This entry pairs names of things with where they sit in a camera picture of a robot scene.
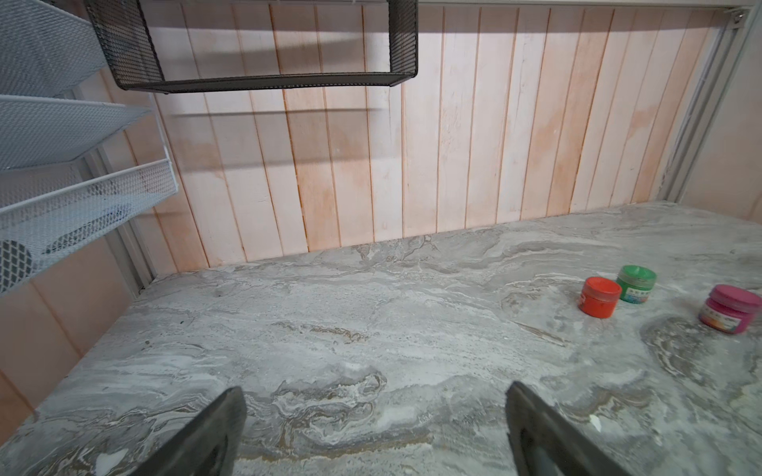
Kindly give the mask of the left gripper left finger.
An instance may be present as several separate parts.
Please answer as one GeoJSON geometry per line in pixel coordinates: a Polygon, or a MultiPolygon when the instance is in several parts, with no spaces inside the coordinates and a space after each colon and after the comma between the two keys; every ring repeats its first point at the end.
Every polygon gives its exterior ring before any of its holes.
{"type": "Polygon", "coordinates": [[[242,389],[225,390],[132,475],[232,475],[246,417],[242,389]]]}

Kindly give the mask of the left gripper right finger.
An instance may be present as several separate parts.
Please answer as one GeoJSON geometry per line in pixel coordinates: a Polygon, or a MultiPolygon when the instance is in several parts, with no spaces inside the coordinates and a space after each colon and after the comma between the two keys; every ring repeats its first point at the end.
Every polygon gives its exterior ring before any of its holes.
{"type": "Polygon", "coordinates": [[[519,475],[625,475],[627,471],[525,384],[506,391],[508,440],[519,475]]]}

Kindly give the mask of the red paint jar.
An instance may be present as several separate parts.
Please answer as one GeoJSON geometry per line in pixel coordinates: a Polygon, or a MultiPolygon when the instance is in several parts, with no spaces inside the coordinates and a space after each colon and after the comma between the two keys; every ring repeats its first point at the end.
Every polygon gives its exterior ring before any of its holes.
{"type": "Polygon", "coordinates": [[[602,277],[585,280],[579,296],[579,309],[596,319],[613,316],[622,288],[615,282],[602,277]]]}

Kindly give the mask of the green paint jar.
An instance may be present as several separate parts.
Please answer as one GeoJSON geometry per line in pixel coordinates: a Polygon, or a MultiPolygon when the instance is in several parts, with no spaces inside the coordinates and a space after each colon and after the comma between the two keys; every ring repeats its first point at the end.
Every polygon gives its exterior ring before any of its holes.
{"type": "Polygon", "coordinates": [[[616,283],[621,287],[619,299],[625,303],[646,303],[657,281],[657,274],[645,267],[625,265],[619,270],[616,283]]]}

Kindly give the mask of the magenta paint jar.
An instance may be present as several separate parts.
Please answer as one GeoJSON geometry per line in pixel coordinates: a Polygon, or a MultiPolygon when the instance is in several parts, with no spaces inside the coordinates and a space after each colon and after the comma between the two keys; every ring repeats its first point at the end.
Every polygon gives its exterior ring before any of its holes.
{"type": "Polygon", "coordinates": [[[698,313],[698,320],[727,334],[740,334],[761,313],[761,297],[731,285],[716,285],[698,313]]]}

